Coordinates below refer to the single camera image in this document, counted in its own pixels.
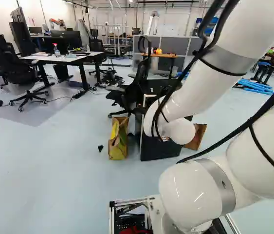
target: black office chair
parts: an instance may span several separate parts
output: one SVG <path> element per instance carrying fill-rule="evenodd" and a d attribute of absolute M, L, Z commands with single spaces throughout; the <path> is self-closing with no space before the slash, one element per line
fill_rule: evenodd
<path fill-rule="evenodd" d="M 37 75 L 36 65 L 29 64 L 19 59 L 13 49 L 13 46 L 5 41 L 3 35 L 0 35 L 0 76 L 3 77 L 5 83 L 7 84 L 33 85 L 35 82 L 40 80 Z M 15 101 L 24 100 L 19 106 L 19 111 L 23 111 L 23 106 L 29 100 L 38 99 L 46 104 L 47 101 L 45 98 L 38 97 L 38 95 L 42 94 L 47 96 L 48 91 L 30 92 L 27 90 L 25 95 L 14 100 L 10 100 L 9 104 L 12 106 Z"/>
<path fill-rule="evenodd" d="M 105 62 L 108 59 L 108 57 L 107 57 L 107 55 L 105 53 L 105 49 L 103 47 L 102 40 L 97 39 L 97 38 L 90 39 L 89 48 L 90 48 L 90 51 L 104 52 L 104 55 L 103 55 L 103 58 L 102 58 L 102 62 Z M 111 59 L 111 63 L 112 63 L 112 68 L 114 70 L 113 60 L 112 59 Z M 100 69 L 100 72 L 103 73 L 103 74 L 106 74 L 107 70 Z"/>
<path fill-rule="evenodd" d="M 146 36 L 140 36 L 138 48 L 140 52 L 145 52 L 144 41 L 148 41 L 148 47 L 151 48 L 151 41 Z M 124 108 L 122 111 L 112 112 L 108 114 L 109 118 L 113 115 L 128 113 L 128 116 L 134 114 L 137 109 L 131 109 L 131 105 L 135 102 L 139 103 L 143 99 L 142 82 L 147 79 L 148 71 L 151 64 L 151 51 L 148 51 L 148 56 L 138 64 L 138 69 L 133 82 L 130 85 L 118 85 L 116 87 L 106 87 L 110 90 L 106 95 L 106 99 L 114 100 L 112 105 L 119 104 Z"/>

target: gray floor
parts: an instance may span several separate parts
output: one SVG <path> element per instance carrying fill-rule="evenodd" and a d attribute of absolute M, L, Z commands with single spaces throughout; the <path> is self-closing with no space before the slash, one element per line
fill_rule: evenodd
<path fill-rule="evenodd" d="M 131 68 L 116 70 L 131 82 L 127 77 Z M 54 75 L 51 66 L 46 71 Z M 78 76 L 79 71 L 69 67 L 69 72 Z M 269 84 L 274 87 L 274 77 Z M 77 92 L 66 83 L 50 90 L 48 99 Z M 208 124 L 201 150 L 242 124 L 268 97 L 232 89 L 196 115 L 195 123 Z M 0 90 L 5 104 L 12 98 Z M 132 143 L 126 160 L 108 160 L 111 120 L 107 114 L 120 110 L 111 104 L 105 95 L 88 92 L 72 102 L 62 98 L 46 105 L 29 103 L 23 113 L 17 106 L 0 108 L 0 234 L 106 234 L 110 200 L 157 194 L 160 174 L 195 153 L 183 149 L 177 158 L 141 162 Z M 130 129 L 133 123 L 130 118 Z M 101 153 L 98 145 L 104 145 Z M 209 155 L 221 154 L 226 147 Z M 274 201 L 237 211 L 233 217 L 244 234 L 274 233 Z"/>

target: cubicle partition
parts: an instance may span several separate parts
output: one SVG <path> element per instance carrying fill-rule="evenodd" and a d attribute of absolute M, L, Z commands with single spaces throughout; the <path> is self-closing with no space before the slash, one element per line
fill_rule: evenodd
<path fill-rule="evenodd" d="M 138 50 L 139 35 L 133 36 L 133 69 L 137 70 L 138 63 L 142 60 Z M 193 58 L 193 51 L 199 50 L 202 40 L 199 37 L 167 37 L 167 36 L 150 36 L 152 47 L 161 48 L 163 53 L 175 53 L 178 58 L 175 59 L 174 67 L 178 67 L 178 72 Z M 168 74 L 170 69 L 169 58 L 152 57 L 151 72 Z"/>

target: red object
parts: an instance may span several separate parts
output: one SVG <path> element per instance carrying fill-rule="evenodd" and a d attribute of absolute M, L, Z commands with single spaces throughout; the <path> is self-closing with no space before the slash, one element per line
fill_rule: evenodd
<path fill-rule="evenodd" d="M 145 231 L 145 230 L 137 230 L 136 226 L 133 226 L 131 228 L 126 228 L 125 230 L 122 230 L 120 232 L 120 234 L 139 234 L 139 233 L 151 234 L 152 232 Z"/>

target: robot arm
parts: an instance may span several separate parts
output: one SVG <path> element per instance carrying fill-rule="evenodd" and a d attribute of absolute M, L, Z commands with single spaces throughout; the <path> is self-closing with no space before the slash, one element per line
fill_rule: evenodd
<path fill-rule="evenodd" d="M 194 137 L 193 124 L 183 117 L 208 109 L 265 54 L 274 42 L 274 22 L 265 20 L 268 15 L 274 16 L 272 0 L 238 3 L 217 44 L 196 62 L 183 87 L 163 107 L 164 116 L 158 118 L 160 135 L 178 144 Z M 158 106 L 156 101 L 146 113 L 148 136 Z M 186 234 L 205 231 L 214 218 L 274 198 L 274 107 L 239 134 L 225 155 L 168 168 L 160 177 L 159 191 L 166 214 Z"/>
<path fill-rule="evenodd" d="M 55 28 L 55 24 L 62 27 L 64 30 L 67 30 L 63 19 L 58 19 L 58 20 L 49 19 L 49 22 L 50 22 L 51 30 L 53 30 Z"/>
<path fill-rule="evenodd" d="M 159 115 L 160 135 L 171 137 L 178 144 L 191 141 L 195 128 L 184 117 L 208 109 L 237 83 L 274 42 L 274 21 L 265 20 L 267 15 L 274 16 L 274 3 L 271 1 L 242 0 L 238 3 L 226 21 L 217 44 L 196 62 L 183 87 L 172 94 L 162 109 L 168 122 L 162 114 Z M 148 136 L 152 135 L 151 125 L 158 103 L 153 103 L 145 116 L 144 131 Z"/>

